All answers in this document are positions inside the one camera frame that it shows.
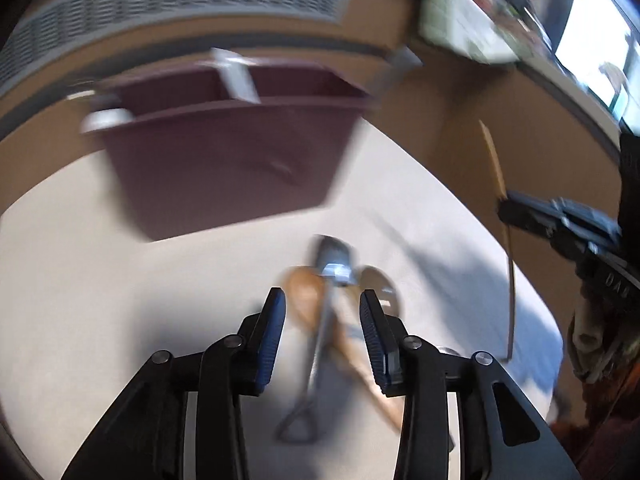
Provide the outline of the gloved right hand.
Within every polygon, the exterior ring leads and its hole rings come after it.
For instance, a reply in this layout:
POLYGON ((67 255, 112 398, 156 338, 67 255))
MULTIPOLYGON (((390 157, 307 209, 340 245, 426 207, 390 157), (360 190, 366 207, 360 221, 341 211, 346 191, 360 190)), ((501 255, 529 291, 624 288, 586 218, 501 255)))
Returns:
POLYGON ((639 354, 639 275, 626 262, 590 250, 576 263, 582 302, 568 329, 575 375, 595 384, 627 366, 639 354))

